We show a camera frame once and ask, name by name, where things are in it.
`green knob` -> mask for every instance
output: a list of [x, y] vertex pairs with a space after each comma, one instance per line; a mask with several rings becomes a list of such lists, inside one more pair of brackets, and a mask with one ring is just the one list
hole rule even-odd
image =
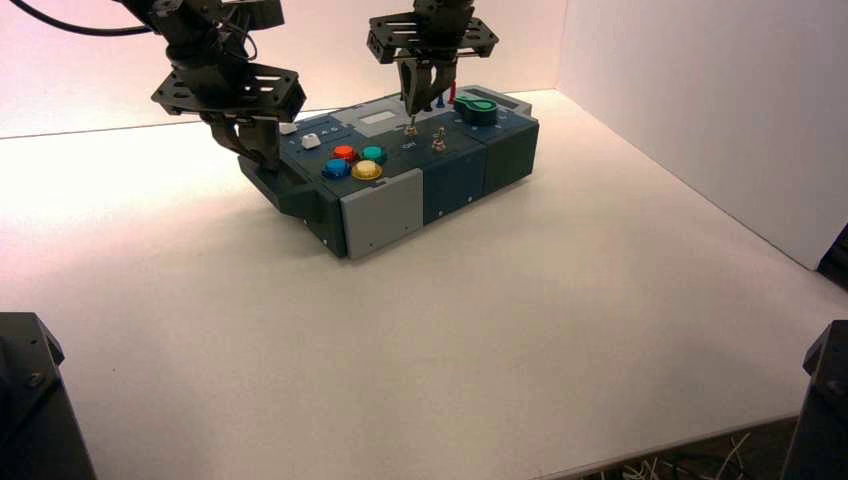
[[498, 123], [498, 105], [491, 100], [458, 97], [454, 103], [454, 110], [471, 125], [484, 127]]

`control panel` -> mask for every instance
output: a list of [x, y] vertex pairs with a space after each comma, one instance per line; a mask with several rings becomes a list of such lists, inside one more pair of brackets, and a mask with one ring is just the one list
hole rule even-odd
[[281, 124], [280, 157], [297, 178], [240, 162], [280, 211], [303, 218], [337, 256], [359, 258], [532, 173], [531, 109], [465, 87], [420, 112], [410, 132], [392, 95]]

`red button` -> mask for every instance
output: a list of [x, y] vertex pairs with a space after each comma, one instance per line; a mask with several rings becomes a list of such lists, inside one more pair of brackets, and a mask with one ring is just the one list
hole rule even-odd
[[356, 150], [349, 145], [340, 145], [333, 150], [333, 157], [341, 158], [347, 163], [353, 163], [356, 161]]

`white backdrop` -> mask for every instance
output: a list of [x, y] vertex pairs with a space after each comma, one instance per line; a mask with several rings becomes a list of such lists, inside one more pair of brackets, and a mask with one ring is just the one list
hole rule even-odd
[[848, 222], [848, 3], [571, 0], [563, 59], [567, 95], [818, 266]]
[[[107, 0], [29, 0], [69, 23], [137, 24]], [[461, 62], [459, 82], [502, 91], [552, 88], [566, 0], [478, 0], [477, 15], [501, 37], [487, 60]], [[399, 89], [365, 41], [368, 18], [412, 9], [412, 0], [283, 1], [286, 25], [256, 32], [258, 61], [297, 70], [305, 109], [346, 106]], [[152, 35], [90, 38], [56, 30], [0, 1], [0, 138], [194, 120], [169, 117], [150, 94], [170, 72]]]

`blue button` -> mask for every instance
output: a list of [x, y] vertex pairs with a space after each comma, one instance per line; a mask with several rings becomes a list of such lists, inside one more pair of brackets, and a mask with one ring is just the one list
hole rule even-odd
[[324, 170], [321, 173], [331, 179], [344, 178], [350, 175], [350, 165], [344, 160], [337, 158], [325, 163]]

